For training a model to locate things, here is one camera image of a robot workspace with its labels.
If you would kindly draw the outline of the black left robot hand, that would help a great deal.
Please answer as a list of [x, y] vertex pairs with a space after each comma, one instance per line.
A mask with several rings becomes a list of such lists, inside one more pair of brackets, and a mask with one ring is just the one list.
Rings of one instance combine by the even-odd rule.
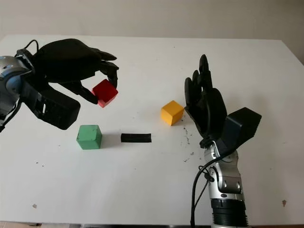
[[97, 71], [107, 76], [117, 88], [117, 70], [112, 63], [116, 57], [97, 48], [89, 47], [75, 38], [54, 41], [41, 47], [33, 56], [37, 74], [48, 82], [58, 83], [85, 100], [97, 104], [98, 100], [81, 81], [93, 77]]

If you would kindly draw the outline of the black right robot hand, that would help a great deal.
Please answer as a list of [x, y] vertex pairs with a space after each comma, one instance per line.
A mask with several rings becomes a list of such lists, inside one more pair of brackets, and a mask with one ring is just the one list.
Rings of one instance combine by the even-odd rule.
[[205, 54], [200, 57], [198, 70], [185, 79], [184, 91], [185, 110], [203, 138], [200, 147], [207, 148], [220, 137], [227, 110], [220, 91], [212, 85]]

